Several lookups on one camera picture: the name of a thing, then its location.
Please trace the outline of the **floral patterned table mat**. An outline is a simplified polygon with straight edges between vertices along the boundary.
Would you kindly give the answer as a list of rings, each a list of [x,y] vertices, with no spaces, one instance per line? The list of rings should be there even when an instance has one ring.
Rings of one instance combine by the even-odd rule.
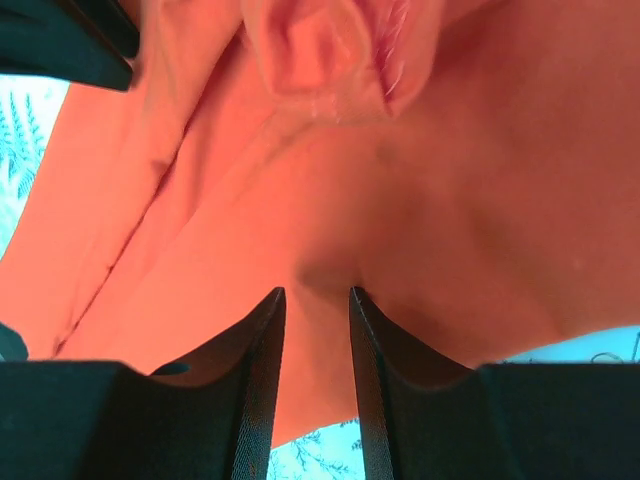
[[[24,211],[53,126],[68,91],[65,81],[1,78],[1,251]],[[521,353],[517,363],[590,362],[637,364],[639,327],[597,332]],[[274,448],[269,479],[366,479],[359,421],[318,429]]]

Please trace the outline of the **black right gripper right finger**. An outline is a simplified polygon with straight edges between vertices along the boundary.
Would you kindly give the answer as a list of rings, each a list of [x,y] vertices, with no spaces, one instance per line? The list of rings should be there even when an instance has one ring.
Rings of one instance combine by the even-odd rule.
[[[369,479],[635,479],[639,368],[469,369],[353,288],[349,323]]]

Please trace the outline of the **orange t-shirt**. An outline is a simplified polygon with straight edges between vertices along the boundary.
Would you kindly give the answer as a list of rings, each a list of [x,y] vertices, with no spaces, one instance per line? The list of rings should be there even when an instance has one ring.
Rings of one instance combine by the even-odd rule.
[[[150,373],[286,291],[273,442],[356,416],[364,288],[474,367],[639,320],[635,1],[127,1],[1,261],[32,359]]]

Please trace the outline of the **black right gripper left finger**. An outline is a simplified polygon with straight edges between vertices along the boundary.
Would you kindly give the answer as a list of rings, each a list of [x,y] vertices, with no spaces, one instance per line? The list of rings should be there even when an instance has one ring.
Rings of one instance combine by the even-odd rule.
[[[31,361],[1,331],[5,479],[263,479],[286,297],[150,375],[113,361]]]

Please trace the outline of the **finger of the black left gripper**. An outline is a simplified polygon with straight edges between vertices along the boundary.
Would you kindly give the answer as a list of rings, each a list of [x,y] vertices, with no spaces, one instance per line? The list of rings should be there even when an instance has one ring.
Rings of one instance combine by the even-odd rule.
[[[128,90],[131,59],[96,57],[67,42],[65,1],[1,0],[1,72]]]
[[[118,1],[65,1],[67,42],[98,57],[134,59],[140,33]]]

